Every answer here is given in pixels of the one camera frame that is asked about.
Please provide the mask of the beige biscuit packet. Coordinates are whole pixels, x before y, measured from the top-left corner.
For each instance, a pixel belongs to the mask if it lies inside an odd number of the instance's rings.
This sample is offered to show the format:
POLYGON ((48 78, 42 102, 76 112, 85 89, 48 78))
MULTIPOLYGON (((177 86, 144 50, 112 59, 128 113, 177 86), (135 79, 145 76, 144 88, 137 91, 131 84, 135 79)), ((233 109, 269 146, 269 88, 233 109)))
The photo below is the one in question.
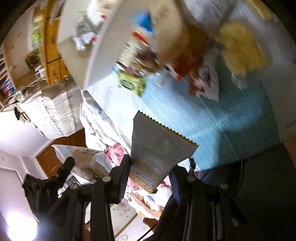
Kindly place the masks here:
POLYGON ((189 43, 190 34, 175 1, 152 1, 149 11, 155 34, 157 60, 163 66, 182 54, 189 43))

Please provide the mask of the white blue snack bag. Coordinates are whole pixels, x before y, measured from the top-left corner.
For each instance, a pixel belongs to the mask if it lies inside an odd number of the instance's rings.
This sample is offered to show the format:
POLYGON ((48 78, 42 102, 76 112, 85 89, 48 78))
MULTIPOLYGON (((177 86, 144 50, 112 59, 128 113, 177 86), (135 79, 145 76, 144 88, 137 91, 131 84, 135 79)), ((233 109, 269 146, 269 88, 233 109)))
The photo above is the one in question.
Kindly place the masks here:
POLYGON ((148 11, 143 11, 132 17, 132 29, 140 34, 154 34, 152 27, 151 14, 148 11))

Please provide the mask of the white plastic organizer tray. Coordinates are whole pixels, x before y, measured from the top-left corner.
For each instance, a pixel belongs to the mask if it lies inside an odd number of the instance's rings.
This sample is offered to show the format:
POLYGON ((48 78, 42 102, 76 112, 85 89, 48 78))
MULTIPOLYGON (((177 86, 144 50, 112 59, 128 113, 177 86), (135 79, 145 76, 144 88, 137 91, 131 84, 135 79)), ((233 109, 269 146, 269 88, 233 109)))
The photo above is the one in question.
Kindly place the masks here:
POLYGON ((152 1, 66 1, 57 48, 81 89, 106 78, 132 37, 132 17, 152 1))

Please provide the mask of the green pineapple cake packet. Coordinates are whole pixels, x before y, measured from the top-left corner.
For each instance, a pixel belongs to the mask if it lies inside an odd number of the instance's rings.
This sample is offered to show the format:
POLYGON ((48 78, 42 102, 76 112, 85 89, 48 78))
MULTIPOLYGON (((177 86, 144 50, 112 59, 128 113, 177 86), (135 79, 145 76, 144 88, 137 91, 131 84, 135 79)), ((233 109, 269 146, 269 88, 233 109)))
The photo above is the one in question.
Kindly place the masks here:
POLYGON ((146 78, 143 76, 137 76, 129 74, 125 71, 119 71, 118 76, 118 87, 126 89, 137 96, 142 96, 145 90, 146 78))

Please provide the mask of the wooden desk with drawers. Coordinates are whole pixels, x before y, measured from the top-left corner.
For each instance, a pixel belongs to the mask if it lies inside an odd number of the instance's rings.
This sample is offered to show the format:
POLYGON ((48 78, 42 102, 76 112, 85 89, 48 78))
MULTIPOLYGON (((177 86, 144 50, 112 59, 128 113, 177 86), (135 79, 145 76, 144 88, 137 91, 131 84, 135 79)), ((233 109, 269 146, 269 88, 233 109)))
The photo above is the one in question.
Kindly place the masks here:
POLYGON ((52 23, 51 15, 54 13, 54 5, 58 1, 46 1, 43 10, 43 20, 41 26, 40 53, 41 63, 45 68, 47 84, 53 85, 70 76, 63 59, 57 50, 57 35, 60 18, 55 18, 52 23))

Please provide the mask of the orange white snack packet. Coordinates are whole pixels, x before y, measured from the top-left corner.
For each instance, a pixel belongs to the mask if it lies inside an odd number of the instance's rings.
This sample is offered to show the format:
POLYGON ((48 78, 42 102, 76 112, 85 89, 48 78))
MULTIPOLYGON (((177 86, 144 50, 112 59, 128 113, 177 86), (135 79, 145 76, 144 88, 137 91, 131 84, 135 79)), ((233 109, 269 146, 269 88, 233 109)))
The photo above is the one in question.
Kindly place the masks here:
POLYGON ((130 178, 153 193, 177 163, 191 157, 198 145, 138 111, 133 118, 130 178))

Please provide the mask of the white lace curtain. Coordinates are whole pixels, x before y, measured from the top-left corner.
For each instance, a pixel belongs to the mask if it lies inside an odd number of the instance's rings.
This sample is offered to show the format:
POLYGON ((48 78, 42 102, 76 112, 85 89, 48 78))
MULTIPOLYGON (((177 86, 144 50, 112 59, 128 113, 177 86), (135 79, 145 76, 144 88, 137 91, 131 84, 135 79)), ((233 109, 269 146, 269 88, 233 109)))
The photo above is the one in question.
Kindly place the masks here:
POLYGON ((48 140, 69 137, 81 130, 81 89, 68 76, 51 86, 40 81, 16 92, 21 110, 48 140))

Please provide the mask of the clear packet of crackers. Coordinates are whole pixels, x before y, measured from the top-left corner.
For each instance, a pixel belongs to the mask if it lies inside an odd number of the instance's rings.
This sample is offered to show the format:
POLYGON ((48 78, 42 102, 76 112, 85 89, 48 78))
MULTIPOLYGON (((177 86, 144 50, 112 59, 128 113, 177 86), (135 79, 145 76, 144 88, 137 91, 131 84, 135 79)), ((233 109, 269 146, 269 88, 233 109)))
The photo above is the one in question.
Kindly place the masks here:
POLYGON ((229 70, 238 76, 267 66, 259 43, 239 21, 225 23, 215 37, 223 45, 221 54, 229 70))

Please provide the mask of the leaf patterned tablecloth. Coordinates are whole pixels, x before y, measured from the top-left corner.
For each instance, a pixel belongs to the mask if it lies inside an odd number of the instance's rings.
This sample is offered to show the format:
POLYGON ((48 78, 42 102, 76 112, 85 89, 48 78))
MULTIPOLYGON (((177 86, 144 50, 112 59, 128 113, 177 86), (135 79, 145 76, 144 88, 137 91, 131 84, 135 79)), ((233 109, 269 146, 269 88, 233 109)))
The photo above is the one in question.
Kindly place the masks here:
POLYGON ((260 21, 242 1, 228 7, 223 19, 247 19, 276 62, 248 87, 236 87, 217 57, 218 101, 191 96, 188 80, 172 78, 161 88, 151 78, 137 97, 118 87, 115 73, 89 86, 88 92, 128 138, 133 118, 142 111, 197 143, 193 157, 201 169, 248 158, 287 141, 295 135, 295 23, 260 21))

